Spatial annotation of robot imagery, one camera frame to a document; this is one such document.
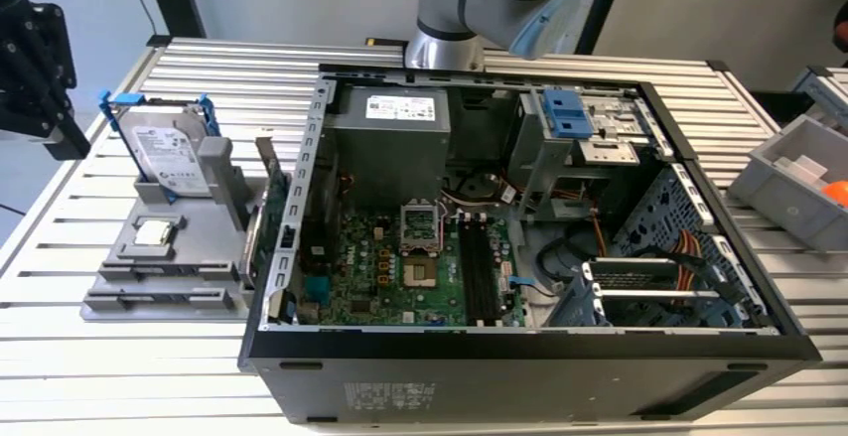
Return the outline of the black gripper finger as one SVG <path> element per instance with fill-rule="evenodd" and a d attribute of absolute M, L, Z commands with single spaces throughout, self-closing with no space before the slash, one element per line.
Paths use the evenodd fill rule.
<path fill-rule="evenodd" d="M 45 146 L 56 159 L 84 159 L 90 142 L 68 91 L 77 86 L 62 9 L 17 2 L 1 9 L 1 130 Z"/>

